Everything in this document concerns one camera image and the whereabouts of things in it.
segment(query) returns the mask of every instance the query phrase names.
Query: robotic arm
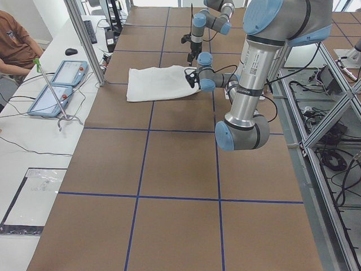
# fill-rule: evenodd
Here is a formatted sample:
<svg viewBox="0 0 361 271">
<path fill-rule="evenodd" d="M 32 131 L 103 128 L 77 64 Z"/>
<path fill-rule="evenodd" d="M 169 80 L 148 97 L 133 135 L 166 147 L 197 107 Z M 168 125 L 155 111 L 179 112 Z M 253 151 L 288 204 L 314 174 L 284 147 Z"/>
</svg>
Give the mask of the robotic arm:
<svg viewBox="0 0 361 271">
<path fill-rule="evenodd" d="M 288 40 L 289 46 L 308 45 L 326 39 L 331 32 L 331 0 L 252 0 L 244 16 L 247 33 L 240 65 L 240 80 L 230 79 L 226 86 L 233 101 L 231 111 L 216 124 L 215 136 L 224 150 L 251 150 L 262 147 L 270 130 L 264 116 L 256 111 L 276 51 Z M 198 58 L 201 90 L 212 91 L 219 84 L 211 75 L 200 74 L 203 59 Z"/>
<path fill-rule="evenodd" d="M 219 17 L 209 13 L 208 9 L 203 9 L 192 20 L 192 32 L 182 37 L 181 43 L 190 42 L 191 52 L 187 61 L 192 65 L 194 59 L 202 52 L 202 42 L 205 27 L 218 33 L 227 35 L 231 29 L 230 18 L 234 13 L 235 6 L 233 0 L 204 0 L 204 5 L 221 13 Z"/>
</svg>

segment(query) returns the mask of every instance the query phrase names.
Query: keyboard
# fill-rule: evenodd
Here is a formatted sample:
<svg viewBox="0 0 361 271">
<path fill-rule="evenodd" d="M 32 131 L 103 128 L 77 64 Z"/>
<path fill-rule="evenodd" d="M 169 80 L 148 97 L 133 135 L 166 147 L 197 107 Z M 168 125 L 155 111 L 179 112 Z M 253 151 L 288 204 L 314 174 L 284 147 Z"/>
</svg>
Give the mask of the keyboard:
<svg viewBox="0 0 361 271">
<path fill-rule="evenodd" d="M 88 33 L 88 36 L 90 38 L 91 44 L 97 43 L 98 41 L 96 40 L 94 28 L 93 28 L 93 25 L 91 24 L 91 21 L 90 20 L 85 20 L 84 24 L 85 24 L 85 28 L 86 28 L 86 31 Z"/>
</svg>

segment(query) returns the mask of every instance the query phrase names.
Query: person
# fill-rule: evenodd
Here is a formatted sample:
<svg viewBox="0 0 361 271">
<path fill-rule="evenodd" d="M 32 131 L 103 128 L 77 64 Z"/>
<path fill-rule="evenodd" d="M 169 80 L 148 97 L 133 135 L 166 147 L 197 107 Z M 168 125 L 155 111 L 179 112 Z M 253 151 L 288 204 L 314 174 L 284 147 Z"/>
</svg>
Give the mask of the person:
<svg viewBox="0 0 361 271">
<path fill-rule="evenodd" d="M 0 10 L 0 72 L 21 83 L 43 50 L 9 13 Z"/>
</svg>

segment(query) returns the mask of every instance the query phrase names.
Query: person's arm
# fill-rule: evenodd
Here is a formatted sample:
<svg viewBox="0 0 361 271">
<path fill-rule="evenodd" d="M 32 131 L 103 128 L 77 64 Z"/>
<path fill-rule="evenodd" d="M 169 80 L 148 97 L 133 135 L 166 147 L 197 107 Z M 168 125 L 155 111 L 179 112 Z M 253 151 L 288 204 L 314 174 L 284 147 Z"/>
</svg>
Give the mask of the person's arm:
<svg viewBox="0 0 361 271">
<path fill-rule="evenodd" d="M 6 73 L 8 75 L 28 75 L 30 70 L 15 65 L 5 64 L 5 62 L 0 58 L 0 72 Z"/>
<path fill-rule="evenodd" d="M 24 42 L 28 44 L 39 57 L 43 54 L 43 49 L 41 49 L 39 44 L 32 37 L 27 36 Z"/>
</svg>

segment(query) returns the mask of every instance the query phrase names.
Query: green clamp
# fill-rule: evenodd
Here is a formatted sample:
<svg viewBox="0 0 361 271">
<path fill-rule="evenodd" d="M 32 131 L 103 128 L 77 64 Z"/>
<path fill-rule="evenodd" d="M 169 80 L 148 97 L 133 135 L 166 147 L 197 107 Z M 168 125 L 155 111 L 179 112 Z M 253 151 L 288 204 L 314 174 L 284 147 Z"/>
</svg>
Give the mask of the green clamp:
<svg viewBox="0 0 361 271">
<path fill-rule="evenodd" d="M 35 58 L 35 59 L 33 60 L 33 62 L 36 64 L 36 71 L 37 71 L 37 72 L 41 72 L 41 71 L 40 71 L 40 66 L 41 66 L 40 60 L 39 60 L 38 58 Z"/>
</svg>

